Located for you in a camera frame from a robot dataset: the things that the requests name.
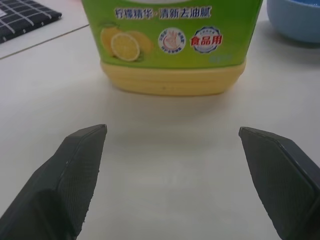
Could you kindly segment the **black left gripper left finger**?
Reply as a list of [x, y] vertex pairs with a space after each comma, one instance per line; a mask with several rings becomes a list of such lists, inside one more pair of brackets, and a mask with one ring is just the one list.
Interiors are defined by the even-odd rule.
[[67, 136], [0, 218], [2, 240], [75, 240], [94, 195], [107, 126]]

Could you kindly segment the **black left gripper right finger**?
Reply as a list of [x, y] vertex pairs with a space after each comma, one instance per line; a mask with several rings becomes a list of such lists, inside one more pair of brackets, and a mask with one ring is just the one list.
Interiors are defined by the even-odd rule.
[[320, 168], [291, 139], [242, 126], [253, 185], [282, 240], [320, 238]]

